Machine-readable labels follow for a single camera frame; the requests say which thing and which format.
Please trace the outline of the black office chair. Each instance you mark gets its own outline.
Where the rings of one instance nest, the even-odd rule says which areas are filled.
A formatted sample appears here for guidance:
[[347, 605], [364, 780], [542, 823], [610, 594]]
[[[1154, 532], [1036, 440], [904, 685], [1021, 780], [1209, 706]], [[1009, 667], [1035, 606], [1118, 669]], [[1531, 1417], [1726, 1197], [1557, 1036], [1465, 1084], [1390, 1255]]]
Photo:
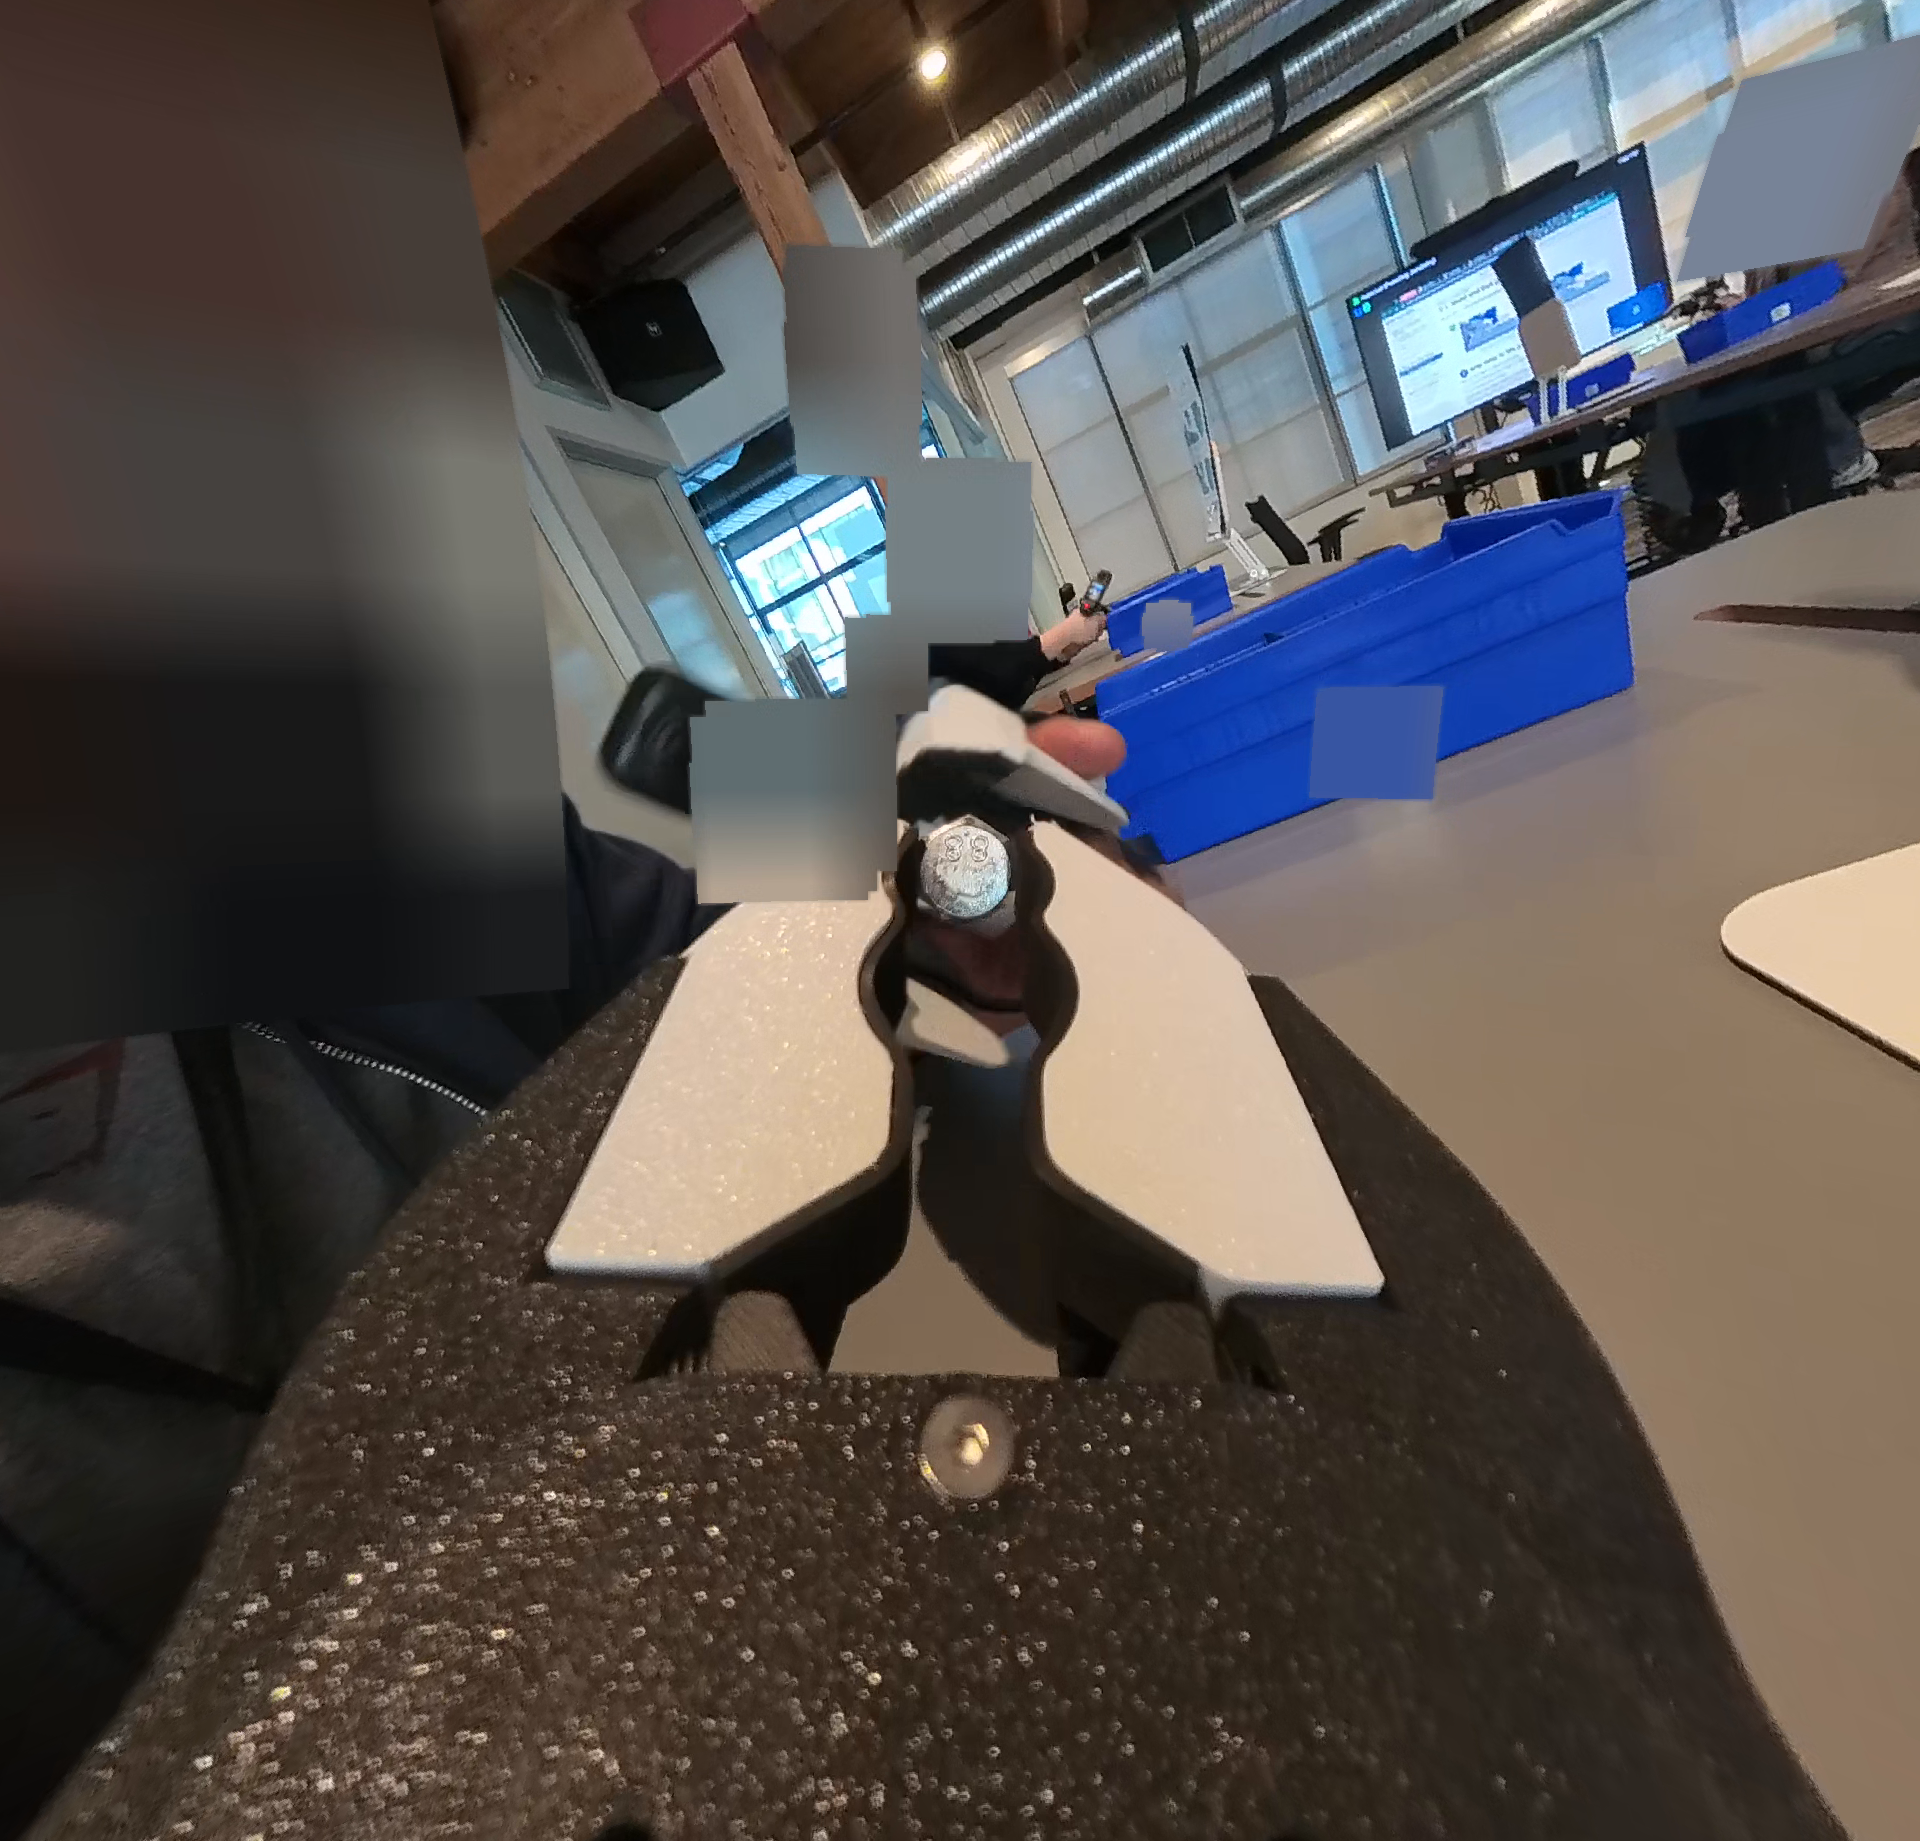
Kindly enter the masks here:
[[1308, 560], [1334, 565], [1341, 560], [1346, 530], [1352, 527], [1363, 513], [1363, 509], [1348, 509], [1331, 516], [1311, 530], [1311, 538], [1307, 538], [1298, 534], [1264, 494], [1247, 501], [1244, 510], [1257, 532], [1277, 549], [1285, 565], [1308, 565]]

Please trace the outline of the steel hex bolt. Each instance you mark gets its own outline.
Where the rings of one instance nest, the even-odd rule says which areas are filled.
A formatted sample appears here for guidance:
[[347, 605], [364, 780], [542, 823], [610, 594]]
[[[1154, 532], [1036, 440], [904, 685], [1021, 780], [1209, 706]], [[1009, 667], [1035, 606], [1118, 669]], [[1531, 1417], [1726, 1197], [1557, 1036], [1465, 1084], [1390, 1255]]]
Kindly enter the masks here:
[[962, 817], [925, 826], [918, 866], [925, 917], [989, 933], [1014, 910], [1014, 854], [987, 820]]

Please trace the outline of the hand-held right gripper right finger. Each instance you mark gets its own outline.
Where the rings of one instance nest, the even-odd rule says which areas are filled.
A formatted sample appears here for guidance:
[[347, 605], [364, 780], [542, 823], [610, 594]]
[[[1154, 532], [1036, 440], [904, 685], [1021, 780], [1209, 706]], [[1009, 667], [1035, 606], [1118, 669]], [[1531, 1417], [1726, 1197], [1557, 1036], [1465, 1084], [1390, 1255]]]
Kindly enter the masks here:
[[1199, 1301], [1373, 1301], [1383, 1278], [1252, 981], [1182, 906], [1031, 833], [1043, 1181]]

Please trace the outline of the dark long desk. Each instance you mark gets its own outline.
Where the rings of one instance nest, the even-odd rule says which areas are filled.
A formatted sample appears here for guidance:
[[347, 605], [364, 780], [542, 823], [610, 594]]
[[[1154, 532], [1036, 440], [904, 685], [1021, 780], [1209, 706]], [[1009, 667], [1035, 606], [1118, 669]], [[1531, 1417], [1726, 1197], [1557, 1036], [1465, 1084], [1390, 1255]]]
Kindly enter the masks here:
[[1529, 424], [1469, 436], [1390, 470], [1366, 489], [1393, 509], [1469, 494], [1505, 480], [1576, 468], [1585, 483], [1603, 483], [1614, 451], [1655, 428], [1691, 428], [1753, 407], [1773, 407], [1813, 389], [1870, 383], [1884, 367], [1907, 367], [1916, 336], [1906, 325], [1918, 312], [1916, 273], [1844, 289], [1835, 299], [1791, 313], [1787, 294], [1773, 293], [1765, 330], [1697, 364], [1671, 350], [1647, 359], [1618, 389], [1578, 407]]

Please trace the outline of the black flat panel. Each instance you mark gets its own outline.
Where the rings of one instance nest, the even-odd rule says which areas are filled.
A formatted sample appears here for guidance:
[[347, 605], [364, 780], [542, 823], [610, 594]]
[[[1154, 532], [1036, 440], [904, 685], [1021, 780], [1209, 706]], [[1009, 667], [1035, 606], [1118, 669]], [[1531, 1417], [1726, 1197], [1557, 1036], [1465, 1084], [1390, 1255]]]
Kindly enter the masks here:
[[1916, 637], [1920, 630], [1920, 614], [1916, 606], [1732, 602], [1701, 608], [1694, 614], [1694, 620], [1722, 625], [1762, 625], [1803, 632], [1909, 637]]

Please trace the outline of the large blue plastic bin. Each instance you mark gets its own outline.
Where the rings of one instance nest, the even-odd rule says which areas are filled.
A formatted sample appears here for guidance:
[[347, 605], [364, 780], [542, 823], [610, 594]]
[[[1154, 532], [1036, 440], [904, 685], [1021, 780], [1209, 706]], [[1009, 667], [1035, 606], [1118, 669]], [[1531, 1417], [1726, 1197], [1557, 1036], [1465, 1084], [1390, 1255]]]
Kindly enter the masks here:
[[1621, 494], [1447, 524], [1105, 677], [1126, 830], [1180, 861], [1336, 797], [1427, 800], [1469, 748], [1632, 683]]

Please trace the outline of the silver ventilation duct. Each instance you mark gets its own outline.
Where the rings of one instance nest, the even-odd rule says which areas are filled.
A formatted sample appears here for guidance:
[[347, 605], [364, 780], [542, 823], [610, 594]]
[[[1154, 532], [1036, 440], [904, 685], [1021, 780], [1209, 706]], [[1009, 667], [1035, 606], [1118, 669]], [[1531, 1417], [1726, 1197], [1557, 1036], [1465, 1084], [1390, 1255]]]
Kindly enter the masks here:
[[1392, 132], [1525, 72], [1578, 34], [1645, 0], [1366, 0], [1284, 52], [1266, 81], [1237, 81], [1147, 132], [1135, 159], [1084, 172], [994, 230], [923, 294], [936, 335], [989, 322], [1015, 293], [1166, 200], [1226, 176], [1244, 213], [1285, 213]]
[[871, 242], [933, 261], [1059, 187], [1070, 163], [1189, 108], [1260, 55], [1315, 27], [1339, 27], [1373, 0], [1171, 0], [1164, 16], [1070, 64], [871, 204]]

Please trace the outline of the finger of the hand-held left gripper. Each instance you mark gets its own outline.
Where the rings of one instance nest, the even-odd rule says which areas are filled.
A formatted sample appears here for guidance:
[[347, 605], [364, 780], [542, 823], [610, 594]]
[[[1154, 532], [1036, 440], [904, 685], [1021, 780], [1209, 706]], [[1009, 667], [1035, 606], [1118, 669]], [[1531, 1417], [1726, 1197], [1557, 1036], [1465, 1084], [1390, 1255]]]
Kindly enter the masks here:
[[1031, 748], [1028, 726], [1015, 710], [958, 683], [933, 688], [925, 706], [902, 721], [898, 764], [929, 755], [972, 755], [1018, 764]]
[[907, 990], [899, 1016], [899, 1048], [972, 1068], [1008, 1068], [1008, 1039], [969, 1008], [939, 990]]

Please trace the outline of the large display screen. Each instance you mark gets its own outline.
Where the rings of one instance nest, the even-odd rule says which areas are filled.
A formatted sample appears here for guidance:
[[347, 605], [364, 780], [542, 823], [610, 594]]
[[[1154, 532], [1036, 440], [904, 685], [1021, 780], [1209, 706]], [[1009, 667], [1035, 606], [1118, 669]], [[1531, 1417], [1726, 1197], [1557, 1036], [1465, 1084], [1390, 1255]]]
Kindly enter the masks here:
[[1348, 294], [1356, 350], [1390, 451], [1453, 426], [1526, 381], [1519, 315], [1496, 263], [1534, 242], [1588, 359], [1649, 327], [1671, 299], [1644, 143], [1564, 161], [1460, 215], [1407, 267]]

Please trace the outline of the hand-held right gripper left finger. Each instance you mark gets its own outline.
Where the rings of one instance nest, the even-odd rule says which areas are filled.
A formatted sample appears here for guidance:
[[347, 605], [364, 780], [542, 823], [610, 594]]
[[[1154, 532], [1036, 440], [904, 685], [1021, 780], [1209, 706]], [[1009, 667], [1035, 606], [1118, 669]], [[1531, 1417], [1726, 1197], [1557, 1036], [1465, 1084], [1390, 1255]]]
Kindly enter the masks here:
[[546, 1243], [563, 1278], [720, 1284], [899, 1165], [906, 1081], [876, 1001], [899, 931], [860, 899], [747, 902], [683, 954]]

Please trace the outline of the black wall speaker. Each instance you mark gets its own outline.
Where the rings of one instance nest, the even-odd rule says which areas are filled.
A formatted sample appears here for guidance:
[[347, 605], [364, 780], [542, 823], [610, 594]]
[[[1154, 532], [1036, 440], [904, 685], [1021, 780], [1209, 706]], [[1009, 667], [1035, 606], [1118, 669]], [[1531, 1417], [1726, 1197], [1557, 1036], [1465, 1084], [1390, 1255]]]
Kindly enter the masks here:
[[610, 392], [645, 412], [662, 413], [724, 371], [680, 280], [622, 285], [578, 307], [573, 319]]

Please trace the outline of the person's left hand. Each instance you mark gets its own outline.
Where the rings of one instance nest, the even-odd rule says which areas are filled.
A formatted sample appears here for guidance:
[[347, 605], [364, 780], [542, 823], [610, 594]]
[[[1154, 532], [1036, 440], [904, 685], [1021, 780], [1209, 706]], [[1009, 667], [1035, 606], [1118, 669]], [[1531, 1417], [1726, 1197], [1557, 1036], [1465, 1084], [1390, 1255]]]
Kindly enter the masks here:
[[[1088, 783], [1101, 783], [1124, 759], [1120, 734], [1101, 721], [1044, 718], [1027, 729], [1044, 757]], [[917, 918], [906, 942], [907, 973], [997, 1034], [1027, 1025], [1024, 945], [1018, 925], [994, 935]]]

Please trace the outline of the white roll-up banner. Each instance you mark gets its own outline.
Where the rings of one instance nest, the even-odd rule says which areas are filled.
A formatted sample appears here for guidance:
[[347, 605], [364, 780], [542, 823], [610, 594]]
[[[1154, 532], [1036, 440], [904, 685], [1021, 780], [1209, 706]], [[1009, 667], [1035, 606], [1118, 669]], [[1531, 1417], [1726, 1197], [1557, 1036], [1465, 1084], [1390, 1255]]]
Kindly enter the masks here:
[[1175, 343], [1170, 369], [1180, 440], [1199, 491], [1201, 530], [1209, 547], [1224, 550], [1239, 569], [1243, 584], [1233, 593], [1251, 594], [1271, 579], [1271, 573], [1232, 524], [1221, 455], [1212, 433], [1191, 340]]

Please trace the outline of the white sign stand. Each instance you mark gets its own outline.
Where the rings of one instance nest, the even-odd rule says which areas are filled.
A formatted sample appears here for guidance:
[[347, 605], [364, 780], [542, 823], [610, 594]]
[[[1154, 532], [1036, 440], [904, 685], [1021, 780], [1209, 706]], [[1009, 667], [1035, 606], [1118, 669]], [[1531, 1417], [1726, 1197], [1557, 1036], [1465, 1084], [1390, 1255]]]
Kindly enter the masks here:
[[1755, 893], [1719, 939], [1751, 977], [1918, 1066], [1918, 846]]

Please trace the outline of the person's left forearm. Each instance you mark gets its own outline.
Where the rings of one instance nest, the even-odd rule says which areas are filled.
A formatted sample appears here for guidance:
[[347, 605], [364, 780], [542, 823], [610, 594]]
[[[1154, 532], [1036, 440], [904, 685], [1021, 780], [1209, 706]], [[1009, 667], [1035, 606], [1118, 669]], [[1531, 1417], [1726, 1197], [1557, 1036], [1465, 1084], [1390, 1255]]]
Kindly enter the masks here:
[[561, 803], [571, 988], [622, 988], [728, 914], [728, 903], [698, 899], [690, 868], [589, 829], [568, 795]]

